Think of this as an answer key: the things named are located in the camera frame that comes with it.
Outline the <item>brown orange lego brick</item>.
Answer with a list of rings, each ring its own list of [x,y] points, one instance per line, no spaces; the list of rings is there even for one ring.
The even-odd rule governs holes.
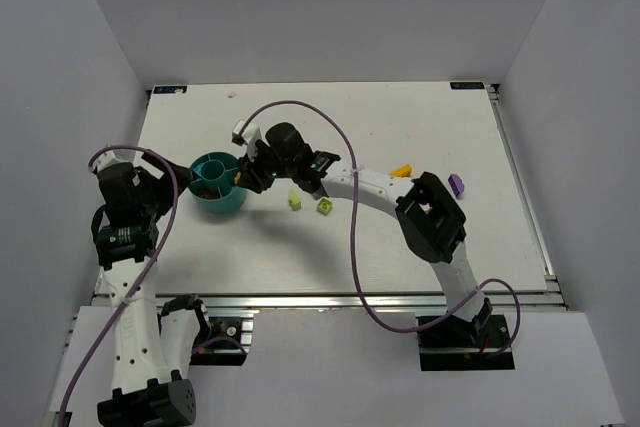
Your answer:
[[[198,192],[197,196],[202,198],[202,199],[206,199],[206,200],[216,200],[216,199],[220,198],[218,193],[213,192],[213,191],[209,191],[209,190],[206,190],[206,189],[203,189],[200,192]]]

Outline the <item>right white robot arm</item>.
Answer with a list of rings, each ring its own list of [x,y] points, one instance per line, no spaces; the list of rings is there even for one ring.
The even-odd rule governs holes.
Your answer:
[[[256,194],[278,179],[321,198],[350,200],[395,218],[409,250],[427,262],[440,283],[452,314],[447,327],[477,335],[491,316],[478,290],[465,247],[465,214],[440,179],[429,172],[416,179],[356,169],[333,153],[314,151],[298,130],[282,122],[265,136],[257,125],[240,121],[232,142],[246,148],[236,184]]]

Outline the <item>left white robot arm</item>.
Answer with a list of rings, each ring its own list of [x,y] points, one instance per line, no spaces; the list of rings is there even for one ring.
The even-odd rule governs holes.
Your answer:
[[[156,304],[157,258],[167,237],[157,223],[175,214],[190,174],[148,152],[142,158],[161,176],[118,157],[115,149],[89,163],[104,199],[92,236],[116,316],[111,396],[98,404],[97,417],[103,426],[191,426],[191,348],[209,324],[195,295]]]

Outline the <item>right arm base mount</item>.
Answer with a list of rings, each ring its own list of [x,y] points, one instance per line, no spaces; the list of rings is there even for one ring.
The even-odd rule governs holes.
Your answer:
[[[422,372],[515,369],[506,318],[493,313],[489,299],[472,323],[452,316],[417,336]]]

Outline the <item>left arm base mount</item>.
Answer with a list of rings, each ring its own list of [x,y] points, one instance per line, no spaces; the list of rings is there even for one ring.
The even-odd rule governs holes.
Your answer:
[[[191,366],[241,366],[241,317],[211,316],[195,294],[164,303],[159,313],[160,341],[168,367],[185,375]]]

